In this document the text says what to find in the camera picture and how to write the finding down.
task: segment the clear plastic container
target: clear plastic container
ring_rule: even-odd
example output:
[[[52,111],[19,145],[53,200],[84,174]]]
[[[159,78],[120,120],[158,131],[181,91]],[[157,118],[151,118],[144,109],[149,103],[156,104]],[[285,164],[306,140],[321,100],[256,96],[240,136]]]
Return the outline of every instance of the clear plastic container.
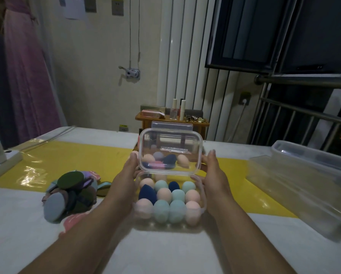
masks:
[[[341,188],[329,176],[322,183],[306,183],[289,171],[272,170],[274,166],[269,156],[251,158],[246,179],[324,237],[340,241]]]
[[[341,187],[341,156],[288,141],[277,140],[272,145],[272,160],[276,166],[310,167],[330,175]]]
[[[200,178],[195,175],[195,172],[198,171],[201,166],[203,140],[200,134],[194,131],[181,130],[179,128],[182,127],[178,125],[179,124],[173,124],[167,126],[173,127],[173,129],[150,128],[141,132],[138,158],[140,168],[143,172],[138,174],[136,182],[141,184],[141,181],[145,178],[151,178],[154,183],[158,180],[165,180],[167,184],[175,181],[182,190],[183,183],[191,181],[194,183],[195,190],[200,197],[197,202],[199,207],[196,209],[184,207],[181,209],[174,209],[171,205],[168,210],[168,220],[159,222],[154,206],[140,206],[137,204],[139,192],[141,190],[138,189],[133,206],[135,219],[137,220],[136,223],[138,224],[136,227],[140,227],[141,229],[174,230],[176,228],[176,230],[185,232],[195,230],[201,215],[206,210],[207,202],[203,184]],[[172,194],[172,198],[168,202],[171,204],[173,201]],[[182,215],[181,221],[171,220],[171,215],[176,213]]]

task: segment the white table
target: white table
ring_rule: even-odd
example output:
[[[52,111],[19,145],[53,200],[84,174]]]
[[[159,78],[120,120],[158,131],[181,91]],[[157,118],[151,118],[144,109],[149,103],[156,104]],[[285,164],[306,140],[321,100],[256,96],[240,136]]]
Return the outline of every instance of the white table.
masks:
[[[51,138],[65,127],[41,136]],[[133,148],[137,134],[75,128],[56,140]],[[249,159],[269,155],[268,147],[205,141],[218,157]],[[0,273],[17,273],[58,237],[58,225],[43,218],[43,193],[0,189]],[[325,239],[299,219],[249,214],[298,273],[341,274],[341,242]],[[136,230],[128,219],[102,262],[104,273],[229,273],[212,218],[199,233]]]

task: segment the pink curtain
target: pink curtain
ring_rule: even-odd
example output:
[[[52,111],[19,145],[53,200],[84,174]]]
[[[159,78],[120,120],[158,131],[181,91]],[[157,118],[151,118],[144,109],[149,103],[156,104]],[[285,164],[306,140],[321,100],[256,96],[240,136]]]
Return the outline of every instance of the pink curtain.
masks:
[[[23,0],[5,0],[4,37],[20,143],[60,127],[33,17]]]

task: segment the hanging cord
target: hanging cord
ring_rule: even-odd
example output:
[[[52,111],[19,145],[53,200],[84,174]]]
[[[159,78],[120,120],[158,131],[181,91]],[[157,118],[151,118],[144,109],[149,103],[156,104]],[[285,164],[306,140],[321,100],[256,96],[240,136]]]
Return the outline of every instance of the hanging cord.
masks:
[[[246,106],[246,99],[243,99],[243,110],[241,111],[241,114],[239,116],[239,119],[234,127],[234,130],[232,131],[232,134],[231,136],[229,137],[229,139],[227,140],[228,143],[232,142],[234,140],[234,137],[235,137],[235,134],[237,133],[237,129],[238,129],[238,126],[239,126],[239,123],[240,123],[240,119],[241,117],[243,116],[243,113],[244,113],[244,110],[245,110],[245,106]]]
[[[128,61],[129,68],[131,68],[131,0],[130,0],[130,59]]]
[[[138,29],[138,68],[139,68],[139,62],[140,62],[140,0],[139,0],[139,29]]]

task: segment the wooden side table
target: wooden side table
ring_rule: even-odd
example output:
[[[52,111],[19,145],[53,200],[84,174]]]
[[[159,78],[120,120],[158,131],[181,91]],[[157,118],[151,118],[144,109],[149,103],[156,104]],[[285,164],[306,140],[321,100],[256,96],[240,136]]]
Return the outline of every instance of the wooden side table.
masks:
[[[144,117],[141,115],[141,112],[139,112],[136,117],[136,120],[142,121],[142,128],[147,129],[151,128],[151,122],[152,121],[159,121],[159,122],[174,122],[174,123],[184,123],[184,124],[193,124],[194,127],[197,127],[196,132],[198,132],[201,137],[205,140],[206,138],[206,128],[210,126],[210,123],[208,121],[199,123],[198,121],[193,122],[186,122],[185,120],[174,120],[170,119],[169,115],[165,115],[165,119],[161,118],[150,118],[150,117]]]

